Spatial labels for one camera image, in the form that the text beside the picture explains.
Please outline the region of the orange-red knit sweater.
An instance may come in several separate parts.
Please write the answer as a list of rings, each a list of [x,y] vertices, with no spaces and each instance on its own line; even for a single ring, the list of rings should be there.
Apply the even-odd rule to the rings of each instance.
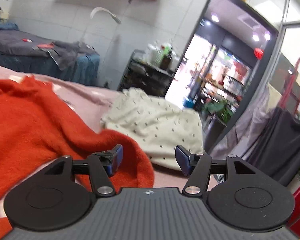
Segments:
[[[152,187],[154,170],[138,143],[127,135],[91,130],[53,91],[32,77],[0,80],[0,200],[40,166],[70,155],[74,159],[123,147],[123,162],[112,179],[121,187]]]

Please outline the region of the dark grey hanging cloth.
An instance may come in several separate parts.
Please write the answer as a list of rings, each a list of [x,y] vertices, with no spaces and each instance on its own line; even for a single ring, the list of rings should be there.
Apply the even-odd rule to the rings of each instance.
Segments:
[[[300,120],[276,107],[246,161],[288,186],[300,170]]]

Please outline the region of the pink polka dot bedsheet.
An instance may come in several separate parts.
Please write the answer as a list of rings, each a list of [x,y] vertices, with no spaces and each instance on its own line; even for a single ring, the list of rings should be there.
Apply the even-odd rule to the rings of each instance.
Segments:
[[[0,66],[0,80],[12,80],[11,74],[11,70]],[[15,82],[21,82],[26,77],[32,76],[23,75],[20,77],[19,81]],[[100,124],[101,116],[110,110],[113,101],[117,98],[117,93],[106,92],[104,89],[91,89],[65,81],[57,81],[47,76],[41,77],[37,80],[44,83],[50,83],[54,93],[62,101],[64,101],[95,133],[100,133],[104,130]],[[8,219],[4,213],[0,211],[0,239],[10,230],[11,225]]]

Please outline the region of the cream dotted knit garment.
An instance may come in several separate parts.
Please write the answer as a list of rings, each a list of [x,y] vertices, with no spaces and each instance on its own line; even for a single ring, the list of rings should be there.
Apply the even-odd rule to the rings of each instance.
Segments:
[[[193,154],[203,152],[202,122],[196,111],[180,109],[138,88],[123,90],[101,123],[135,140],[155,165],[178,170],[177,145]]]

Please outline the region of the red step ladder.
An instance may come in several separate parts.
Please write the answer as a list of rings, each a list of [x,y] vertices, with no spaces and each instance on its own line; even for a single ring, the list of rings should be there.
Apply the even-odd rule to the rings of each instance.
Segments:
[[[278,106],[300,120],[300,58],[288,69]]]

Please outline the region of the grey blue side bed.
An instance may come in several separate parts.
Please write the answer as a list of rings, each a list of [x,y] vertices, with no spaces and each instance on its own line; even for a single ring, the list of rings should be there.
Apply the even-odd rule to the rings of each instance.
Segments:
[[[16,72],[42,74],[64,81],[96,86],[100,56],[79,56],[73,67],[60,70],[46,53],[34,51],[50,39],[20,31],[13,23],[0,24],[0,66]]]

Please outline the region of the grey towel on bed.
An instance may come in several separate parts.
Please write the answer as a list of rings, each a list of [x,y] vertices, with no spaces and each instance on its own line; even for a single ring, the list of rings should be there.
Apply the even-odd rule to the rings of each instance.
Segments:
[[[68,43],[62,41],[53,41],[49,44],[39,44],[33,47],[34,51],[46,53],[60,70],[73,67],[79,56],[98,56],[95,49],[82,41]]]

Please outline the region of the red hanging lantern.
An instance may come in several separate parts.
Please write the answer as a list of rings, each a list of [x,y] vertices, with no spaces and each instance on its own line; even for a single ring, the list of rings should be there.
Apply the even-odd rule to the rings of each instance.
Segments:
[[[258,60],[261,60],[264,56],[264,50],[261,48],[255,48],[254,55]]]

